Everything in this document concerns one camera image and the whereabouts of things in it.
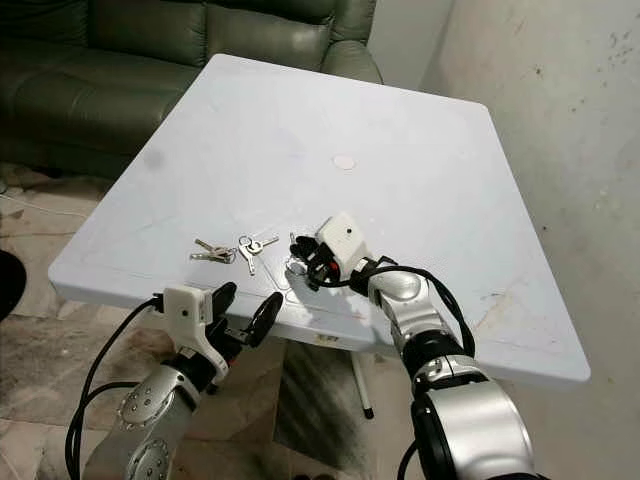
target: sofa cushion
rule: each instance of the sofa cushion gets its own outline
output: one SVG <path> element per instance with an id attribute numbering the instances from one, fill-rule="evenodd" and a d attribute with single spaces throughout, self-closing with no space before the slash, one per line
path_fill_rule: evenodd
<path id="1" fill-rule="evenodd" d="M 249 10 L 207 6 L 207 56 L 228 53 L 318 70 L 331 24 L 308 24 Z"/>
<path id="2" fill-rule="evenodd" d="M 0 37 L 0 118 L 13 116 L 15 95 L 27 79 L 82 51 L 59 43 Z"/>
<path id="3" fill-rule="evenodd" d="M 324 57 L 321 71 L 339 77 L 382 83 L 378 67 L 367 47 L 357 40 L 333 43 Z"/>
<path id="4" fill-rule="evenodd" d="M 92 0 L 92 47 L 201 67 L 205 61 L 205 8 L 165 0 Z"/>
<path id="5" fill-rule="evenodd" d="M 290 20 L 327 23 L 333 16 L 336 0 L 217 0 L 218 5 L 272 13 Z"/>
<path id="6" fill-rule="evenodd" d="M 376 0 L 338 0 L 331 39 L 367 43 L 373 24 Z"/>
<path id="7" fill-rule="evenodd" d="M 15 121 L 37 138 L 134 155 L 198 73 L 194 67 L 86 49 L 21 85 Z"/>
<path id="8" fill-rule="evenodd" d="M 0 120 L 3 161 L 117 179 L 131 163 L 131 155 L 39 140 Z"/>
<path id="9" fill-rule="evenodd" d="M 0 35 L 87 44 L 86 0 L 0 0 Z"/>

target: white wall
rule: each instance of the white wall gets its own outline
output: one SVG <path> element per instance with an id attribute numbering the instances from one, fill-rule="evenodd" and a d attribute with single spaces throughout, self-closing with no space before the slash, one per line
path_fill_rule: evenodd
<path id="1" fill-rule="evenodd" d="M 552 478 L 640 478 L 640 4 L 456 0 L 422 84 L 486 104 L 592 368 L 516 386 Z"/>
<path id="2" fill-rule="evenodd" d="M 452 0 L 378 0 L 368 48 L 384 82 L 417 90 Z"/>

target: square tabletop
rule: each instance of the square tabletop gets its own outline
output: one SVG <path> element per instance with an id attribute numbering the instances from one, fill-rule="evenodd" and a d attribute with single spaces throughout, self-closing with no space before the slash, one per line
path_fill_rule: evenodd
<path id="1" fill-rule="evenodd" d="M 170 285 L 233 281 L 230 313 L 243 317 L 277 290 L 275 335 L 388 352 L 388 321 L 367 299 L 285 274 L 290 232 L 313 234 L 340 211 L 375 258 L 449 287 L 490 374 L 589 377 L 486 107 L 228 55 L 209 61 L 49 278 L 66 298 L 122 307 Z M 280 237 L 255 276 L 241 256 L 189 259 L 195 238 L 234 247 L 241 235 Z"/>

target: cable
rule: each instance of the cable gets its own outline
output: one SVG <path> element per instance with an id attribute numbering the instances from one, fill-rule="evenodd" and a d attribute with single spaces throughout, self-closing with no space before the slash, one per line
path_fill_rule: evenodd
<path id="1" fill-rule="evenodd" d="M 442 283 L 440 280 L 438 280 L 428 270 L 425 270 L 423 268 L 393 265 L 390 267 L 378 267 L 374 270 L 358 275 L 356 278 L 341 280 L 339 282 L 321 282 L 319 280 L 316 280 L 315 278 L 312 278 L 311 276 L 307 278 L 309 278 L 309 281 L 311 283 L 313 283 L 318 287 L 338 288 L 338 287 L 350 287 L 352 285 L 352 282 L 356 280 L 357 281 L 368 280 L 374 275 L 379 275 L 385 272 L 415 273 L 416 275 L 420 275 L 425 280 L 431 282 L 435 287 L 436 291 L 438 292 L 438 295 L 440 295 L 440 298 L 442 299 L 442 303 L 444 303 L 445 307 L 447 307 L 447 309 L 451 312 L 453 317 L 458 322 L 458 325 L 460 326 L 460 333 L 462 335 L 462 347 L 464 348 L 465 353 L 470 357 L 473 357 L 475 355 L 476 344 L 475 344 L 475 340 L 473 339 L 473 333 L 471 333 L 471 330 L 469 329 L 467 322 L 465 322 L 464 320 L 464 315 L 462 315 L 462 310 L 460 310 L 460 306 L 458 305 L 458 302 L 456 301 L 453 294 L 449 291 L 449 289 L 445 286 L 445 284 Z"/>
<path id="2" fill-rule="evenodd" d="M 73 464 L 75 459 L 71 458 L 68 453 L 71 452 L 71 445 L 74 442 L 75 435 L 77 431 L 82 429 L 82 423 L 79 422 L 81 412 L 84 414 L 84 410 L 87 408 L 87 405 L 93 400 L 95 397 L 100 395 L 102 392 L 106 390 L 111 390 L 113 388 L 133 388 L 138 385 L 137 382 L 112 382 L 107 383 L 105 385 L 101 385 L 95 390 L 93 390 L 87 398 L 78 405 L 78 408 L 73 414 L 73 418 L 71 419 L 71 423 L 69 424 L 69 430 L 67 430 L 67 437 L 65 438 L 65 463 L 67 464 L 67 470 L 69 469 L 69 465 Z"/>
<path id="3" fill-rule="evenodd" d="M 120 324 L 120 326 L 113 332 L 113 335 L 107 340 L 104 344 L 96 359 L 91 364 L 91 368 L 89 368 L 89 373 L 87 374 L 87 378 L 84 381 L 84 386 L 82 387 L 82 393 L 80 394 L 80 400 L 78 402 L 78 408 L 76 410 L 76 415 L 72 419 L 73 424 L 69 425 L 69 430 L 67 431 L 67 439 L 65 441 L 65 460 L 67 460 L 67 471 L 69 472 L 69 476 L 72 480 L 80 478 L 80 444 L 82 442 L 82 424 L 84 422 L 84 408 L 82 405 L 87 402 L 87 398 L 89 397 L 89 389 L 91 388 L 91 382 L 93 381 L 93 377 L 100 365 L 100 362 L 106 355 L 111 345 L 116 341 L 116 339 L 120 336 L 123 330 L 133 321 L 133 319 L 142 312 L 145 308 L 150 306 L 159 307 L 159 303 L 161 305 L 161 298 L 154 297 L 146 302 L 138 305 L 124 321 Z M 72 428 L 75 424 L 80 426 L 80 428 Z"/>
<path id="4" fill-rule="evenodd" d="M 20 205 L 24 205 L 25 207 L 34 208 L 36 210 L 41 210 L 47 213 L 53 213 L 54 215 L 71 215 L 74 217 L 89 218 L 87 215 L 83 213 L 65 212 L 62 210 L 51 210 L 49 208 L 39 207 L 38 205 L 34 205 L 33 203 L 25 202 L 24 200 L 18 200 L 17 198 L 10 197 L 9 195 L 5 195 L 4 193 L 0 193 L 0 198 L 11 200 L 12 202 L 16 202 L 16 203 L 19 203 Z"/>
<path id="5" fill-rule="evenodd" d="M 404 480 L 404 476 L 407 473 L 407 467 L 409 466 L 409 461 L 411 460 L 411 457 L 413 457 L 413 454 L 416 453 L 416 450 L 418 450 L 418 444 L 414 440 L 407 448 L 407 451 L 404 452 L 402 460 L 400 460 L 400 465 L 398 465 L 397 480 Z"/>

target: bunch of keys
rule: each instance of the bunch of keys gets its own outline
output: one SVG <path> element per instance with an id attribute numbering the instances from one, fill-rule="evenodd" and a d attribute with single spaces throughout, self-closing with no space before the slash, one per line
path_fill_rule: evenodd
<path id="1" fill-rule="evenodd" d="M 240 254 L 244 257 L 244 259 L 247 261 L 247 264 L 249 265 L 250 275 L 256 274 L 256 267 L 253 263 L 254 255 L 259 255 L 262 250 L 264 250 L 264 247 L 271 245 L 278 240 L 280 240 L 280 237 L 273 237 L 265 240 L 264 242 L 260 242 L 247 235 L 243 235 L 238 239 L 238 250 L 240 250 Z"/>
<path id="2" fill-rule="evenodd" d="M 196 238 L 195 243 L 204 248 L 207 253 L 192 253 L 189 255 L 191 260 L 209 260 L 220 263 L 233 263 L 236 259 L 236 249 L 227 247 L 212 247 L 207 242 L 203 242 Z"/>

